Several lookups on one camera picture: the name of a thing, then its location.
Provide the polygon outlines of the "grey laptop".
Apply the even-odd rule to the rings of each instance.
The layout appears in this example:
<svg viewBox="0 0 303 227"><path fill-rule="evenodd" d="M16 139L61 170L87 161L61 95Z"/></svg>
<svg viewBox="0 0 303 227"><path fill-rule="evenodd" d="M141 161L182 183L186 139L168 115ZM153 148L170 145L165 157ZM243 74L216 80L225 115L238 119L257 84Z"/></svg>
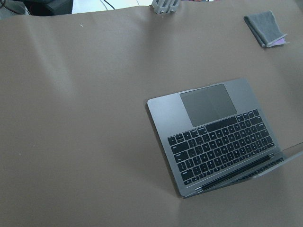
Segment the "grey laptop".
<svg viewBox="0 0 303 227"><path fill-rule="evenodd" d="M183 198L261 177L303 153L281 149L245 78L147 101Z"/></svg>

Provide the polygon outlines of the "folded grey cloth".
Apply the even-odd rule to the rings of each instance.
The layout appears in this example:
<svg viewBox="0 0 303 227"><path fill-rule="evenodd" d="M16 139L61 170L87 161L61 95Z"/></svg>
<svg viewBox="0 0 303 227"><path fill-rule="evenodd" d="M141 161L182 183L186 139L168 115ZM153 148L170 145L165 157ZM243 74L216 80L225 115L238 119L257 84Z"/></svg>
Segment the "folded grey cloth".
<svg viewBox="0 0 303 227"><path fill-rule="evenodd" d="M244 21L258 44L270 48L286 44L286 34L282 33L271 10L244 16Z"/></svg>

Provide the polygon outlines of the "aluminium frame post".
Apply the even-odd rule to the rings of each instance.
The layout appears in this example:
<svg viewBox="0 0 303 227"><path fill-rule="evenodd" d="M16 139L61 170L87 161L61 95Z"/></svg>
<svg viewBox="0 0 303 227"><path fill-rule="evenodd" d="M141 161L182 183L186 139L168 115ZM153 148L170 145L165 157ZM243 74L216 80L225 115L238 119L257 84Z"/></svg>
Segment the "aluminium frame post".
<svg viewBox="0 0 303 227"><path fill-rule="evenodd" d="M181 0L153 0L151 7L156 14L175 13Z"/></svg>

